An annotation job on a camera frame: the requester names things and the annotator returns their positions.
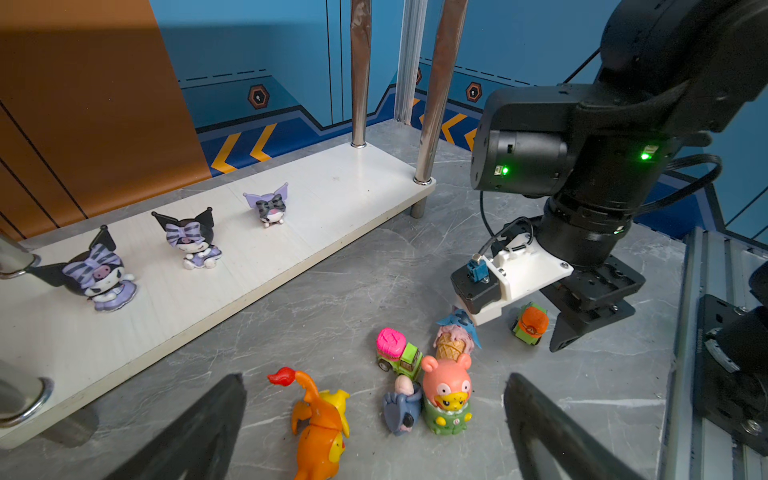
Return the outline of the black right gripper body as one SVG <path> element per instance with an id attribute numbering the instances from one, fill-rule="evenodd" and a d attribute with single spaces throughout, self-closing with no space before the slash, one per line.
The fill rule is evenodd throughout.
<path id="1" fill-rule="evenodd" d="M 573 273 L 541 293 L 559 310 L 556 330 L 597 330 L 635 313 L 625 300 L 645 284 L 645 277 L 610 255 L 595 268 Z"/>

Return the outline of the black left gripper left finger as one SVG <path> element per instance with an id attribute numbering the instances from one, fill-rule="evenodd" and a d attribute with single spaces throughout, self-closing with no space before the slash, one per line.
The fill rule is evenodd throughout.
<path id="1" fill-rule="evenodd" d="M 240 373 L 222 378 L 109 479 L 223 479 L 247 402 Z"/>

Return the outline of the green truck pink top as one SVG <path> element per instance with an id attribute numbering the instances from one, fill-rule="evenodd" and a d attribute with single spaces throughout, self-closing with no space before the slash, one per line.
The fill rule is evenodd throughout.
<path id="1" fill-rule="evenodd" d="M 406 336 L 392 328 L 383 328 L 376 338 L 377 365 L 384 372 L 404 375 L 412 381 L 421 372 L 422 352 Z"/>

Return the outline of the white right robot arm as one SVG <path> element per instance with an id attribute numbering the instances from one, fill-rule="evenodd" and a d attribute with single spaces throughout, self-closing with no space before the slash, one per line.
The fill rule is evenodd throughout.
<path id="1" fill-rule="evenodd" d="M 590 84 L 502 89 L 487 100 L 470 180 L 544 198 L 541 216 L 493 233 L 451 277 L 482 325 L 533 292 L 558 310 L 552 351 L 630 317 L 644 277 L 612 253 L 633 220 L 712 183 L 705 147 L 767 84 L 763 1 L 623 1 Z"/>

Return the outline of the purple eared figure toy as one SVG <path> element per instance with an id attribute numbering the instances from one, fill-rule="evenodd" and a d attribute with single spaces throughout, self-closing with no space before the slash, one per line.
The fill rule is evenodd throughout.
<path id="1" fill-rule="evenodd" d="M 287 210 L 288 187 L 289 183 L 286 182 L 274 192 L 264 195 L 243 194 L 248 206 L 258 213 L 259 220 L 264 228 L 284 223 L 284 216 Z"/>

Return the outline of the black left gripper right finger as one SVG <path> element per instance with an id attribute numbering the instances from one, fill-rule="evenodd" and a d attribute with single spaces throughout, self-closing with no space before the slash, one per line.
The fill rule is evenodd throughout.
<path id="1" fill-rule="evenodd" d="M 519 373 L 507 380 L 504 409 L 523 478 L 640 477 Z"/>

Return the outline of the green truck orange top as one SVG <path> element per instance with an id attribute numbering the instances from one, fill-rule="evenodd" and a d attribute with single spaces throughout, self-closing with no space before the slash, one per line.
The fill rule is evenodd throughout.
<path id="1" fill-rule="evenodd" d="M 522 307 L 512 328 L 513 334 L 528 345 L 538 345 L 549 327 L 547 311 L 536 303 Z"/>

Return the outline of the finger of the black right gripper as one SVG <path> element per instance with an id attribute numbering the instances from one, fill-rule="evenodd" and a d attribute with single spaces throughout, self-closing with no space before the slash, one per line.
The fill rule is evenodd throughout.
<path id="1" fill-rule="evenodd" d="M 559 314 L 549 344 L 549 350 L 556 353 L 584 335 L 600 327 L 597 320 L 588 320 L 578 316 Z"/>

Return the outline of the orange fox toy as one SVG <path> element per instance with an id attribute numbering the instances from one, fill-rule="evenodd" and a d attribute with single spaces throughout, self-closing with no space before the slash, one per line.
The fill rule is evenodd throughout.
<path id="1" fill-rule="evenodd" d="M 305 390 L 291 414 L 291 430 L 299 436 L 295 479 L 336 476 L 346 451 L 345 441 L 350 437 L 346 418 L 350 395 L 344 390 L 320 391 L 309 374 L 289 367 L 282 367 L 267 379 L 273 385 L 284 387 L 298 383 Z"/>

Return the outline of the pink pig toy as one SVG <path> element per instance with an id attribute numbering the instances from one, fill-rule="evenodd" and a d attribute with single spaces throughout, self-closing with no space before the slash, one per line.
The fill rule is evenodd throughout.
<path id="1" fill-rule="evenodd" d="M 471 357 L 465 353 L 456 360 L 423 357 L 423 415 L 434 434 L 457 435 L 465 431 L 472 420 L 471 365 Z"/>

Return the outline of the black purple kuromi figure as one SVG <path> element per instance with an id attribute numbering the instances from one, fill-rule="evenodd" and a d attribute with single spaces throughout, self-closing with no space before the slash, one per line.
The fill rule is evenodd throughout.
<path id="1" fill-rule="evenodd" d="M 26 272 L 52 287 L 91 301 L 97 312 L 121 309 L 138 292 L 135 276 L 125 270 L 107 225 L 102 225 L 89 248 L 68 262 L 33 266 Z"/>

